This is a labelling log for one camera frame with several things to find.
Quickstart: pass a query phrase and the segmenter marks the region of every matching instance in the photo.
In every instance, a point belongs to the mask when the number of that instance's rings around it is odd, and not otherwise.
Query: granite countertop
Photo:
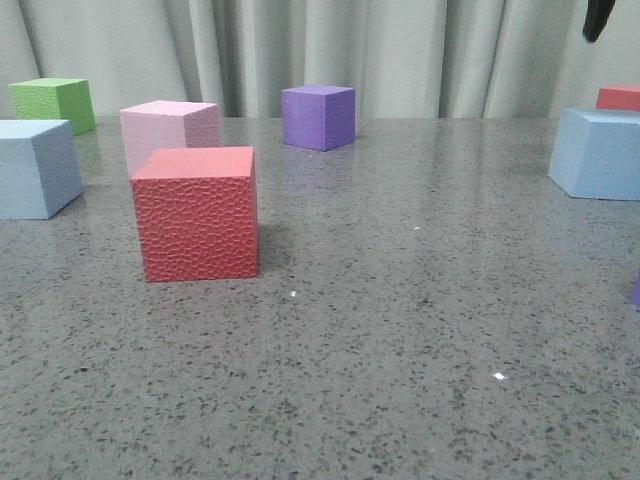
[[[640,202],[549,180],[556,125],[225,119],[259,275],[150,284],[100,118],[85,193],[0,220],[0,477],[637,479]]]

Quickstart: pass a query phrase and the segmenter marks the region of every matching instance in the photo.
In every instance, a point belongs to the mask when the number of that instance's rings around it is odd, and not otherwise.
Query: light blue cube
[[[572,197],[640,200],[640,112],[562,112],[549,176]]]
[[[83,191],[68,120],[0,120],[0,219],[46,219]]]

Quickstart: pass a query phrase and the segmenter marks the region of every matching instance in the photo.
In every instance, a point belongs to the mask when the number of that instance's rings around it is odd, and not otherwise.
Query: pink cube
[[[157,148],[219,146],[219,116],[215,103],[166,100],[120,110],[129,176]]]
[[[159,149],[131,186],[148,282],[256,275],[253,147]]]
[[[602,87],[596,108],[640,110],[640,85],[611,85]]]

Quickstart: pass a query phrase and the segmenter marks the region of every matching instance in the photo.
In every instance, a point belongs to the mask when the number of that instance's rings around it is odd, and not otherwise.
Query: green cube
[[[39,78],[9,85],[13,108],[20,119],[61,118],[71,122],[74,135],[93,130],[89,82],[75,78]]]

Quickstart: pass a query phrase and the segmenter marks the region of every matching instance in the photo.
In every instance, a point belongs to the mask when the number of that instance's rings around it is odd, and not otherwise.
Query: curtain fold
[[[364,117],[547,117],[640,83],[640,2],[596,44],[587,0],[0,0],[8,83],[87,78],[98,114],[154,99],[276,117],[280,92],[354,86]]]

